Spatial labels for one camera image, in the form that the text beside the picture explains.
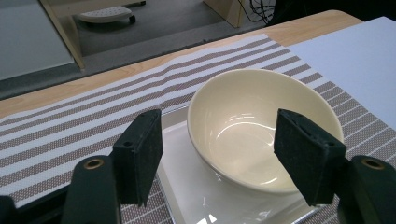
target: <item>gray and white stripe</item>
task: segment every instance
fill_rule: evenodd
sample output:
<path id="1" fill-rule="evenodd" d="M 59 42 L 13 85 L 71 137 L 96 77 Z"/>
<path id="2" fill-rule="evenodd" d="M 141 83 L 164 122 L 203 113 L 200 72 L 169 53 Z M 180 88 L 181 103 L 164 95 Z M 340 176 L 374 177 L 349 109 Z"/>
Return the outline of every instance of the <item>gray and white stripe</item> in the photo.
<path id="1" fill-rule="evenodd" d="M 370 154 L 395 165 L 394 130 L 292 52 L 265 35 L 190 55 L 36 110 L 0 119 L 0 194 L 24 205 L 68 184 L 78 161 L 108 154 L 139 113 L 187 105 L 209 78 L 236 68 L 284 73 L 319 92 L 345 132 L 348 157 Z M 333 221 L 334 205 L 306 221 Z M 147 208 L 123 206 L 124 223 L 172 223 L 158 180 Z"/>

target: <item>bowl rim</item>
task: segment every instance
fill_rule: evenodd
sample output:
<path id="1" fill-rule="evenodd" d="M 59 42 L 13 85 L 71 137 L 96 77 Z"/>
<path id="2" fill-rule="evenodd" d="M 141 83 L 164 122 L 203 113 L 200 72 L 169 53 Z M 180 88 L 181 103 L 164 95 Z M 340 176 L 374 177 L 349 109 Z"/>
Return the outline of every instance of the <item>bowl rim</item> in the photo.
<path id="1" fill-rule="evenodd" d="M 213 162 L 211 163 L 211 160 L 205 156 L 201 150 L 198 148 L 198 144 L 196 143 L 196 140 L 193 138 L 192 136 L 192 129 L 191 129 L 191 106 L 193 104 L 193 102 L 195 102 L 196 98 L 198 97 L 199 93 L 203 90 L 203 88 L 205 87 L 206 83 L 208 83 L 209 81 L 212 81 L 214 79 L 219 79 L 222 78 L 224 76 L 228 76 L 232 73 L 236 73 L 236 72 L 240 72 L 240 71 L 251 71 L 251 72 L 264 72 L 264 73 L 271 73 L 273 75 L 281 75 L 282 77 L 284 77 L 285 79 L 288 79 L 292 82 L 295 82 L 296 84 L 302 86 L 303 88 L 307 89 L 308 91 L 311 91 L 313 94 L 315 94 L 319 99 L 321 99 L 321 101 L 329 108 L 329 110 L 331 111 L 333 117 L 335 118 L 335 120 L 337 121 L 337 127 L 338 130 L 337 132 L 340 133 L 340 136 L 335 136 L 338 140 L 340 140 L 341 142 L 344 142 L 344 133 L 342 130 L 342 126 L 341 123 L 337 117 L 337 115 L 335 114 L 334 110 L 332 109 L 332 107 L 329 105 L 329 103 L 316 91 L 314 91 L 312 88 L 308 87 L 306 84 L 304 84 L 302 81 L 295 79 L 293 77 L 289 77 L 285 74 L 282 73 L 278 73 L 278 72 L 274 72 L 271 70 L 266 70 L 266 69 L 254 69 L 254 68 L 242 68 L 242 69 L 233 69 L 233 70 L 229 70 L 223 73 L 220 73 L 212 78 L 210 78 L 209 80 L 207 80 L 196 92 L 195 94 L 192 96 L 191 100 L 190 100 L 190 104 L 189 104 L 189 109 L 188 109 L 188 114 L 187 114 L 187 129 L 189 132 L 189 137 L 190 140 L 192 141 L 192 144 L 195 148 L 195 151 L 198 152 L 199 156 L 203 159 L 203 161 L 205 162 L 205 164 L 209 165 L 212 170 L 216 173 L 219 173 L 219 175 L 221 177 L 225 177 L 226 179 L 228 179 L 229 181 L 232 181 L 234 183 L 237 183 L 238 185 L 242 186 L 242 187 L 247 187 L 248 189 L 253 189 L 253 190 L 257 190 L 260 192 L 267 192 L 267 193 L 275 193 L 275 194 L 288 194 L 288 193 L 295 193 L 298 192 L 299 190 L 297 189 L 297 187 L 295 188 L 286 188 L 286 189 L 276 189 L 276 188 L 263 188 L 263 187 L 258 187 L 254 184 L 250 184 L 246 181 L 242 181 L 239 180 L 237 178 L 233 178 L 231 175 L 227 174 L 226 172 L 224 172 L 222 169 L 220 169 L 219 167 L 217 167 L 215 164 L 213 164 Z"/>

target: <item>white bowl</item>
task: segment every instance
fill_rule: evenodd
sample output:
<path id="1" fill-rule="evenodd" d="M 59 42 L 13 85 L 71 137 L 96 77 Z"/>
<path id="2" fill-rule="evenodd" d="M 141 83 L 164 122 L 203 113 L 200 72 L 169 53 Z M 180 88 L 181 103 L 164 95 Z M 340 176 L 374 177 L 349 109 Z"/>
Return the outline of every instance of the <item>white bowl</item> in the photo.
<path id="1" fill-rule="evenodd" d="M 225 72 L 194 94 L 187 118 L 191 141 L 212 169 L 234 183 L 296 192 L 274 153 L 279 108 L 305 115 L 343 142 L 335 113 L 318 93 L 291 77 L 259 69 Z"/>

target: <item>table surface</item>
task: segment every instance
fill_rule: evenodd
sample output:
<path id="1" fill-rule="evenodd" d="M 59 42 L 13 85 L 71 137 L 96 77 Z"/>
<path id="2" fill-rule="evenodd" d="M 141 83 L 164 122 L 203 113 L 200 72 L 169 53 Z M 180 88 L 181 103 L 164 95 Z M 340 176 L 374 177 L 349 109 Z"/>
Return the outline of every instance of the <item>table surface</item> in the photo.
<path id="1" fill-rule="evenodd" d="M 90 91 L 104 86 L 108 83 L 134 76 L 143 71 L 149 70 L 150 68 L 169 62 L 178 56 L 186 55 L 200 49 L 224 46 L 247 36 L 266 34 L 277 43 L 287 47 L 359 23 L 362 23 L 362 21 L 347 15 L 344 12 L 337 10 L 325 11 L 298 20 L 288 21 L 242 35 L 225 38 L 195 48 L 184 49 L 182 51 L 163 55 L 141 63 L 134 63 L 92 77 L 85 77 L 58 86 L 46 88 L 41 91 L 34 91 L 21 96 L 9 98 L 0 101 L 0 118 L 17 112 L 49 105 L 85 91 Z"/>
<path id="2" fill-rule="evenodd" d="M 396 130 L 395 36 L 396 21 L 380 17 L 288 49 Z"/>

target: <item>floor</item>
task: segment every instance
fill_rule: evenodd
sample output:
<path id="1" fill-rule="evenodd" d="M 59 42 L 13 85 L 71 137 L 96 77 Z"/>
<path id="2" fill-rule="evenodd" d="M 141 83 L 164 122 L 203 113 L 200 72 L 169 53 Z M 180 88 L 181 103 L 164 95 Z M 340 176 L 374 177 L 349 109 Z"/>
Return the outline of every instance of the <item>floor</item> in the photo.
<path id="1" fill-rule="evenodd" d="M 134 24 L 125 20 L 89 26 L 75 18 L 86 68 L 80 70 L 70 63 L 2 80 L 0 100 L 263 28 L 266 23 L 245 1 L 247 13 L 239 28 L 233 28 L 202 0 L 148 0 L 143 6 L 126 6 L 136 16 Z M 273 6 L 276 0 L 263 2 Z"/>

